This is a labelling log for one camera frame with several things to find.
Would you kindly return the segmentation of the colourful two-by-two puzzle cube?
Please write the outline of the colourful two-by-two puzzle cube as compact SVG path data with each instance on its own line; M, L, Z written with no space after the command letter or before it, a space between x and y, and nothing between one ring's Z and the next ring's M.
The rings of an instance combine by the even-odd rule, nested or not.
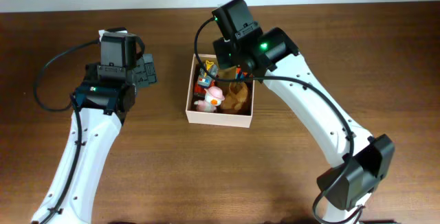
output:
M248 73L243 71L242 68L236 67L235 70L235 79L237 81L244 81L248 77Z

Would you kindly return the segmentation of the brown plush capybara toy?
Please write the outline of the brown plush capybara toy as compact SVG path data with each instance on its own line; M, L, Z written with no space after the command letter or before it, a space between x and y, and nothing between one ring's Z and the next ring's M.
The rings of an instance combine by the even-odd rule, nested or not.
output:
M243 110L248 101L249 88L244 82L231 82L225 100L221 104L224 113L237 114Z

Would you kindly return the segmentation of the red toy fire truck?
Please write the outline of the red toy fire truck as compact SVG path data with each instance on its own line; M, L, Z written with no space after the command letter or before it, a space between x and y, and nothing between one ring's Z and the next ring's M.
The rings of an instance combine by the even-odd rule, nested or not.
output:
M217 76L218 66L214 61L206 60L203 62L204 67L208 70L208 73ZM213 87L215 85L215 81L202 69L199 69L199 75L196 78L194 87L193 87L193 95L198 98L203 98L206 94L206 89Z

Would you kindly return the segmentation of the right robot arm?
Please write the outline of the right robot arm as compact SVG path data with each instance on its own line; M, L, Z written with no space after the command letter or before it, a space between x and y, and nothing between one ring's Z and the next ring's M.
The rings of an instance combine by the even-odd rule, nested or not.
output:
M273 91L311 133L330 169L317 178L319 223L359 223L366 202L385 179L395 152L387 135L358 124L320 84L298 46L279 27L264 32L244 0L212 11L222 37L213 46L222 67L239 66ZM316 213L326 199L324 215Z

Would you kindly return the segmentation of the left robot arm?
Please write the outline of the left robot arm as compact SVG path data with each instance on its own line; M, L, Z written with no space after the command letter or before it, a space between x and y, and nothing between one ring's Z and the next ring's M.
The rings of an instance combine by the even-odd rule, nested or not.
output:
M100 30L92 44L100 61L70 94L73 110L66 147L52 184L32 223L90 223L107 155L138 91L157 82L153 57L124 27Z

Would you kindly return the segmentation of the open white cardboard box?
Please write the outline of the open white cardboard box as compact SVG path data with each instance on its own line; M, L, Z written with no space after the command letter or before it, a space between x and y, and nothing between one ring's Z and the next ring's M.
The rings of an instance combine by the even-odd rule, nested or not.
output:
M244 114L227 114L227 113L204 113L198 112L193 106L195 99L193 98L193 89L196 83L196 72L199 71L199 63L196 56L192 56L192 64L189 76L188 90L186 94L186 116L189 123L193 124L209 124L217 126L233 126L241 128L249 128L253 118L254 112L254 86L255 84L248 83L249 101L247 109Z

